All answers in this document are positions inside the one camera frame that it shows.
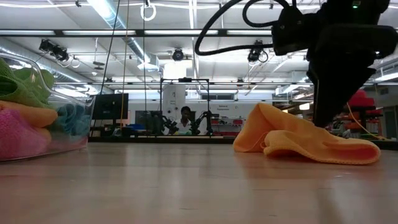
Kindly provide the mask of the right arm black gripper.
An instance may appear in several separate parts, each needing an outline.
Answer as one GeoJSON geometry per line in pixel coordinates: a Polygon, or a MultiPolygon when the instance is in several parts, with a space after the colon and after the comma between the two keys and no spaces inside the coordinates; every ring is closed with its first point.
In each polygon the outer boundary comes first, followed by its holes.
{"type": "Polygon", "coordinates": [[[391,26],[334,24],[321,30],[307,52],[313,82],[313,123],[324,128],[375,73],[375,60],[394,53],[397,32],[391,26]],[[356,68],[332,69],[335,65],[356,68]]]}

